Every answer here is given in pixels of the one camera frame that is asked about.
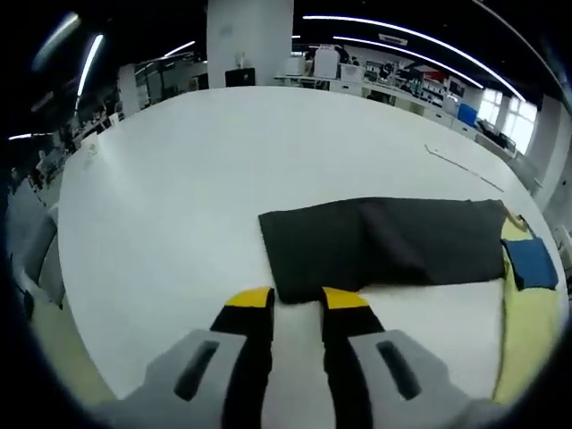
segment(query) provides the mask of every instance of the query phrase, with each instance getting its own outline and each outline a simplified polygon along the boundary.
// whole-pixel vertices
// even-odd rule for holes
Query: light strip
[[[31,133],[28,133],[28,134],[20,134],[19,136],[11,136],[8,139],[9,140],[29,139],[30,137],[32,137],[32,135],[31,135]]]
[[[39,49],[32,62],[32,70],[38,72],[49,57],[55,52],[62,42],[67,39],[73,31],[80,26],[80,17],[77,13],[68,13],[63,17],[60,24],[56,27],[52,35],[47,38],[46,42]]]
[[[135,76],[137,76],[138,74],[140,74],[141,72],[144,72],[146,69],[148,69],[149,67],[151,67],[153,65],[153,63],[149,63],[147,64],[145,67],[143,67],[142,69],[139,69],[137,71],[135,71]]]
[[[414,31],[412,29],[406,29],[405,27],[400,27],[399,25],[390,24],[388,22],[381,22],[381,21],[372,21],[372,20],[365,20],[363,18],[350,18],[345,16],[326,16],[326,15],[306,15],[304,16],[305,20],[329,20],[329,21],[351,21],[351,22],[361,22],[363,24],[373,24],[379,27],[385,27],[387,29],[395,29],[397,31],[403,31],[404,33],[411,34],[413,36],[417,36],[419,38],[424,38],[425,40],[429,40],[430,42],[436,43],[437,45],[446,47],[450,51],[453,51],[455,54],[461,55],[463,58],[466,58],[471,63],[477,65],[481,69],[485,70],[486,72],[490,73],[496,80],[502,83],[505,87],[507,87],[515,96],[518,97],[521,101],[526,101],[525,98],[506,80],[504,80],[497,72],[493,71],[477,59],[473,58],[471,55],[464,53],[460,49],[457,49],[454,46],[451,46],[438,38],[432,38],[431,36],[427,36],[426,34],[420,33],[418,31]]]
[[[175,52],[179,52],[180,50],[184,49],[185,47],[189,47],[189,46],[193,46],[195,44],[195,40],[193,40],[192,42],[189,43],[185,43],[182,46],[179,47],[175,47],[172,51],[167,52],[165,55],[163,55],[163,58],[166,58],[168,56],[173,55]]]
[[[98,34],[96,36],[96,39],[93,41],[93,45],[91,45],[91,49],[89,49],[88,59],[86,60],[85,65],[83,66],[83,71],[81,72],[80,85],[78,86],[78,100],[76,102],[76,108],[80,101],[81,94],[83,93],[83,86],[86,83],[86,78],[88,77],[89,68],[91,67],[91,63],[93,63],[93,59],[96,56],[99,45],[101,45],[101,41],[103,39],[104,39],[103,35]]]
[[[558,77],[556,76],[554,71],[551,69],[551,67],[544,61],[543,56],[540,55],[536,51],[536,49],[533,48],[533,46],[530,43],[528,43],[528,40],[526,40],[525,37],[517,31],[517,29],[515,29],[513,26],[511,26],[506,20],[504,20],[500,15],[498,15],[493,9],[488,7],[486,4],[483,4],[480,1],[476,1],[476,0],[473,0],[473,3],[479,7],[482,7],[485,11],[490,13],[492,16],[494,16],[500,22],[502,22],[505,27],[507,27],[510,31],[512,31],[514,33],[515,36],[520,38],[520,40],[528,47],[528,49],[530,49],[533,52],[534,55],[536,55],[536,58],[538,58],[538,60],[544,65],[544,68],[546,68],[548,73],[551,74],[552,78],[556,81],[556,83],[558,83],[558,85],[560,86],[560,89],[563,89],[562,83],[560,82],[560,80],[558,79]]]
[[[27,134],[20,134],[18,136],[11,136],[8,139],[9,140],[16,140],[16,139],[30,139],[32,137],[36,137],[36,136],[48,136],[52,134],[51,132],[36,132],[36,133],[27,133]]]
[[[413,55],[416,56],[417,58],[421,58],[422,60],[425,60],[429,63],[433,63],[433,64],[437,64],[440,67],[442,67],[443,69],[446,69],[452,73],[457,74],[458,76],[460,76],[461,78],[468,80],[469,82],[471,82],[473,85],[475,85],[476,87],[478,87],[479,89],[483,89],[484,86],[481,85],[479,82],[477,82],[476,80],[472,80],[471,78],[469,78],[466,74],[461,73],[460,71],[457,71],[451,67],[449,67],[448,65],[445,65],[443,63],[440,63],[432,58],[429,58],[427,56],[421,55],[421,54],[417,54],[415,52],[411,52],[408,51],[407,49],[403,49],[402,47],[396,47],[396,46],[392,46],[392,45],[386,45],[384,43],[379,43],[379,42],[372,42],[370,40],[363,40],[361,38],[344,38],[342,36],[334,36],[333,38],[335,38],[336,40],[347,40],[348,42],[358,42],[358,43],[365,43],[368,45],[374,45],[374,46],[380,46],[380,47],[385,47],[387,49],[393,49],[395,51],[399,51],[402,52],[403,54],[407,54],[407,55]]]

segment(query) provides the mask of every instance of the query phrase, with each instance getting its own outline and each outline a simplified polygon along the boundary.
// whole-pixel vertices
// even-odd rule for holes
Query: black cloth
[[[500,201],[357,198],[259,216],[280,299],[322,287],[487,282],[504,273]]]
[[[384,332],[369,306],[330,309],[322,293],[324,371],[332,394],[336,429],[372,427],[366,378],[349,337]]]
[[[260,415],[272,370],[273,312],[274,293],[270,289],[265,307],[224,306],[211,326],[211,331],[247,337],[224,400],[223,429],[261,427]]]

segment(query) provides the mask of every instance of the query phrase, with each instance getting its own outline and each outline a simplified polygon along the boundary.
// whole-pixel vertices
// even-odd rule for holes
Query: ceiling
[[[553,53],[560,55],[563,63],[571,64],[572,54],[563,46],[563,41],[569,40],[567,29],[558,21],[558,17],[567,12],[551,7],[551,1],[517,4],[494,0],[485,3],[525,36],[544,58],[551,60],[546,49],[549,46]],[[76,1],[55,7],[50,2],[38,5],[38,2],[20,0],[11,9],[11,14],[18,16],[20,23],[25,22],[25,25],[16,29],[12,25],[9,27],[12,34],[4,36],[11,40],[7,57],[11,60],[9,73],[13,75],[6,88],[11,103],[9,131],[14,134],[45,130],[47,125],[30,114],[30,107],[50,90],[67,91],[73,96],[90,42],[97,33],[103,33],[105,41],[90,71],[86,90],[115,82],[117,69],[122,64],[156,58],[191,40],[197,41],[195,48],[205,57],[206,3],[206,0],[187,0],[182,7],[181,2],[169,0],[137,3],[100,0]],[[528,100],[538,103],[542,93],[559,97],[559,86],[536,56],[510,30],[471,0],[442,0],[420,5],[375,0],[333,3],[295,1],[293,32],[302,36],[300,42],[332,43],[332,35],[378,40],[380,32],[405,38],[372,25],[305,21],[302,19],[305,14],[335,14],[390,22],[438,38],[472,55],[510,81]],[[80,28],[58,48],[45,70],[32,73],[29,70],[32,58],[68,11],[75,11],[80,16]],[[486,87],[507,91],[486,72],[451,51],[423,39],[407,39],[407,49],[446,63]],[[69,104],[66,108],[72,109],[73,102]]]

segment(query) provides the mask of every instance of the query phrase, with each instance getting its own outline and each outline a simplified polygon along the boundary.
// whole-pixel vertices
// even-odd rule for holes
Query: office desk
[[[508,162],[515,156],[514,153],[511,153],[508,150],[498,146],[496,143],[494,143],[492,140],[487,138],[483,133],[477,131],[476,129],[469,128],[470,129],[469,132],[463,131],[465,128],[467,128],[467,126],[463,122],[459,121],[455,116],[445,112],[438,105],[433,105],[431,103],[422,100],[421,98],[414,97],[412,94],[399,88],[391,87],[389,85],[383,85],[381,83],[369,83],[364,81],[346,82],[339,79],[316,78],[313,76],[279,75],[276,76],[275,79],[285,82],[287,86],[289,86],[291,82],[298,80],[298,81],[313,81],[313,82],[327,81],[330,82],[331,85],[330,90],[332,90],[332,85],[360,87],[362,89],[361,91],[359,91],[360,97],[364,96],[363,93],[365,91],[381,92],[389,97],[395,97],[395,107],[398,107],[407,112],[411,112],[413,114],[424,116],[429,120],[440,123],[446,128],[451,128],[459,132],[460,134],[465,135],[465,137],[467,137],[468,139],[475,141],[482,147],[485,147],[487,150],[493,152],[496,156],[500,157],[500,159],[502,159],[505,162]]]
[[[81,141],[92,131],[94,131],[98,126],[101,125],[101,127],[103,129],[106,128],[105,126],[105,122],[107,121],[107,115],[104,115],[104,117],[96,120],[95,122],[89,122],[85,125],[85,128],[83,130],[81,130],[80,133],[78,133],[75,137],[73,137],[73,144],[76,147],[80,147],[81,145]]]
[[[60,258],[81,336],[120,398],[143,381],[152,359],[208,328],[234,293],[273,284],[257,220],[267,211],[367,196],[499,198],[544,238],[562,277],[548,226],[497,156],[388,105],[300,88],[223,88],[153,105],[97,138],[65,166]],[[454,383],[491,395],[500,282],[366,295],[386,327],[403,327],[442,357]],[[287,413],[298,427],[308,413],[331,418],[319,306],[276,312],[265,415]],[[317,391],[326,398],[322,411]]]

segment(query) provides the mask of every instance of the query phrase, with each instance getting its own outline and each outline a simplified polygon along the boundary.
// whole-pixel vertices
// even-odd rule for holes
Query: wall
[[[290,56],[293,0],[209,0],[206,56],[209,88],[224,88],[224,73],[256,69],[257,85],[274,85],[274,76]]]
[[[572,231],[572,150],[568,151],[559,183],[544,211],[544,217],[551,228],[563,224],[568,231]]]
[[[534,197],[536,204],[544,211],[557,188],[564,165],[568,158],[572,137],[572,120],[564,105],[544,96],[543,108],[539,113],[537,131],[528,150],[530,161],[543,167],[539,179],[543,185]]]
[[[199,74],[206,73],[206,64],[203,63],[187,63],[183,61],[176,62],[171,69],[163,72],[164,87],[169,88],[175,86],[179,92],[189,91],[189,82],[191,78]],[[158,72],[151,72],[147,76],[149,83],[149,97],[153,103],[161,100],[161,76]]]
[[[75,114],[71,117],[68,123],[71,126],[71,129],[75,130],[80,126],[80,118],[78,118],[78,115]]]

